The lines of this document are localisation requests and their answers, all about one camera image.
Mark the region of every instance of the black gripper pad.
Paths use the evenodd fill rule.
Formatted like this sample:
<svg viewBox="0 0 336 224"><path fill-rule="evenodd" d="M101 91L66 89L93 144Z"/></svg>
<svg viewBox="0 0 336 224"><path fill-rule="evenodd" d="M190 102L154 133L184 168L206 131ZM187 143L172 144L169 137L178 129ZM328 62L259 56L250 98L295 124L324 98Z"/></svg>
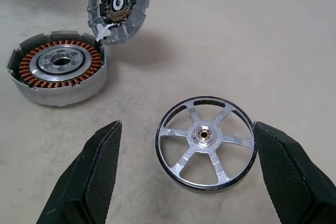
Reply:
<svg viewBox="0 0 336 224"><path fill-rule="evenodd" d="M122 124L98 130L60 176L37 224L104 224L113 193Z"/></svg>
<svg viewBox="0 0 336 224"><path fill-rule="evenodd" d="M264 181L282 224L336 224L336 187L284 132L256 122Z"/></svg>

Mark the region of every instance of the copper winding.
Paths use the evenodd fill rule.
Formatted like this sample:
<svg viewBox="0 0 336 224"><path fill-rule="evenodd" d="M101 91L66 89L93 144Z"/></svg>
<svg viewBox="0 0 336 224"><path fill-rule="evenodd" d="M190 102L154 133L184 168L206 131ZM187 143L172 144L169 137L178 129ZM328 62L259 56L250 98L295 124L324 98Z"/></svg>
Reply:
<svg viewBox="0 0 336 224"><path fill-rule="evenodd" d="M35 77L29 69L29 64L31 59L40 52L43 49L46 49L51 46L55 45L63 45L63 44L72 44L72 45L77 45L80 46L86 50L88 50L91 53L92 56L92 64L91 67L81 76L72 79L72 80L67 80L67 81L61 81L61 82L49 82L49 81L44 81L40 80L37 77ZM76 40L59 40L59 41L53 41L50 43L46 43L45 45L41 45L32 51L30 51L21 61L20 66L19 66L19 72L22 77L26 82L30 83L31 85L39 88L60 88L60 87L66 87L66 86L73 86L76 84L80 84L82 81L85 81L86 79L90 78L93 76L101 67L101 56L98 53L98 51L92 47L91 45L82 42L82 41L76 41Z"/></svg>

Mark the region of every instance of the black rim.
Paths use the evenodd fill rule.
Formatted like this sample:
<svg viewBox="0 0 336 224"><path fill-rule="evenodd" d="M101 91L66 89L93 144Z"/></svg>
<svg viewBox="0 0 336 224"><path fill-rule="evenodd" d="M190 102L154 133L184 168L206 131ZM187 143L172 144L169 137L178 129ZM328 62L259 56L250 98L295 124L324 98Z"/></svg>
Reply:
<svg viewBox="0 0 336 224"><path fill-rule="evenodd" d="M235 105L234 103L232 103L230 101L227 101L225 99L218 98L218 97L193 97L193 98L189 98L187 100L184 100L184 101L178 103L177 105L175 105L174 107L172 107L167 112L167 114L163 117L163 119L159 123L159 126L157 127L156 137L155 137L155 149L156 149L156 154L157 154L157 156L159 158L159 161L160 161L162 167L169 174L169 176L171 176L176 182L178 182L179 184L181 184L183 186L186 186L186 187L188 187L190 189L194 189L194 190L199 190L199 191L216 191L216 190L225 189L227 187L230 187L230 186L238 183L240 180L242 180L247 175L247 173L250 171L251 167L253 166L253 163L254 163L254 161L256 159L256 156L257 156L257 149L256 149L256 147L254 147L251 160L248 163L248 165L246 166L246 168L236 178L230 180L228 183L225 183L225 184L222 184L222 185L218 185L218 186L203 187L203 186L193 185L193 184L190 184L190 183L185 182L185 181L181 181L165 165L165 161L163 160L163 157L161 157L161 155L160 155L160 148L159 148L159 141L160 141L160 139L159 139L159 132L160 132L160 128L161 128L162 125L166 126L169 123L169 121L174 118L174 116L176 116L178 113L180 113L181 111L184 110L183 107L181 107L181 109L177 110L178 107L180 107L182 104L184 104L184 103L186 103L188 101L191 101L191 100L198 100L198 101L195 101L195 105L210 104L210 105L214 105L214 106L224 107L225 104L223 104L223 103L229 103L232 106L234 106L245 118L242 119L242 117L240 116L240 114L238 114L238 113L235 113L235 114L238 117L240 117L244 122L245 122L245 120L247 120L248 124L249 124L248 127L250 127L251 129L253 127L252 121L247 116L247 114L241 108L239 108L237 105Z"/></svg>

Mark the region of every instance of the aluminum spoke wheel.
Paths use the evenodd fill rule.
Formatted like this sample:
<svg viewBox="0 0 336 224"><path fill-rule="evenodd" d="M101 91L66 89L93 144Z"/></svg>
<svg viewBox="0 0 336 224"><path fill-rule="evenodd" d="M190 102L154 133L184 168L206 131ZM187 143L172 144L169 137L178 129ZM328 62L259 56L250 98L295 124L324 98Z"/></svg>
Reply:
<svg viewBox="0 0 336 224"><path fill-rule="evenodd" d="M202 104L219 106L223 109L215 116L212 121L205 121L202 119L200 113L197 110L197 105ZM171 121L178 113L183 110L188 110L193 119L193 124L188 130L169 129L167 127L169 121ZM236 114L246 124L251 134L250 138L225 135L225 132L222 132L222 130L219 128L219 125L230 113ZM161 138L163 136L185 137L189 145L188 150L172 167L167 164L163 157L161 144ZM227 175L216 153L217 149L222 143L231 143L238 146L244 146L251 150L249 162L234 177ZM250 118L238 106L224 99L215 97L191 98L177 104L171 110L169 110L157 129L155 146L161 165L174 180L188 188L204 191L220 190L238 183L245 177L252 167L257 154L252 130L252 122ZM217 184L202 185L193 183L181 177L182 169L195 153L205 153L210 157L218 178Z"/></svg>

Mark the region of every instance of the table surface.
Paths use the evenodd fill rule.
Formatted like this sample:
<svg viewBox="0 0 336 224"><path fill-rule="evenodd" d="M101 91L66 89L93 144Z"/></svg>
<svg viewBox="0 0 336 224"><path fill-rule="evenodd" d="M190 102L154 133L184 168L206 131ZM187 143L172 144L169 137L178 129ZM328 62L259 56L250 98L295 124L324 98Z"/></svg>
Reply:
<svg viewBox="0 0 336 224"><path fill-rule="evenodd" d="M230 100L285 131L336 182L336 0L151 0L141 31L108 48L103 90L63 108L26 100L5 66L36 34L92 34L87 0L0 6L1 223L36 223L86 140L115 120L123 133L107 223L279 223L258 157L239 185L214 195L186 190L161 167L158 123L198 95Z"/></svg>

